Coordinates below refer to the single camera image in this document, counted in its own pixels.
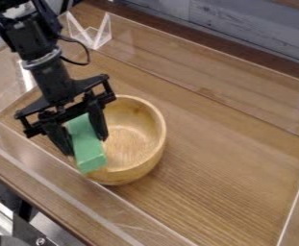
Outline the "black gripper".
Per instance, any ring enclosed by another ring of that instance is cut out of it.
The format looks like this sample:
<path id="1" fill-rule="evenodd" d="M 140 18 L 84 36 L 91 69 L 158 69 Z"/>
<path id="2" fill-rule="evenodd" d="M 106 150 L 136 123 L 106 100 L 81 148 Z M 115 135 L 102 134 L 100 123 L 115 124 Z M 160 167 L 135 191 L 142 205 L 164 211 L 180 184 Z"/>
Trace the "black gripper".
<path id="1" fill-rule="evenodd" d="M 60 53 L 23 61 L 21 67 L 31 72 L 43 93 L 41 97 L 15 114 L 27 137 L 47 133 L 60 152 L 72 156 L 72 141 L 61 124 L 87 112 L 96 136 L 106 141 L 110 134 L 103 109 L 116 99 L 108 82 L 110 76 L 100 74 L 81 80 L 72 79 Z"/>

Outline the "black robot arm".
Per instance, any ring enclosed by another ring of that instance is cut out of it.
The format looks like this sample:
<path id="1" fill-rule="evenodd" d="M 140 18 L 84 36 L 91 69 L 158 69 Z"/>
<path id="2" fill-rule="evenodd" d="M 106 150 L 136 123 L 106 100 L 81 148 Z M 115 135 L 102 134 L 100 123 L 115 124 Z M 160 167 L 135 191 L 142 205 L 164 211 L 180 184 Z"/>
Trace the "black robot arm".
<path id="1" fill-rule="evenodd" d="M 57 41 L 69 38 L 60 34 L 61 24 L 44 0 L 0 0 L 0 37 L 21 59 L 41 91 L 41 97 L 16 111 L 27 137 L 45 135 L 60 152 L 75 154 L 72 138 L 64 123 L 87 115 L 90 126 L 100 140 L 108 138 L 103 113 L 116 95 L 110 76 L 71 78 Z"/>

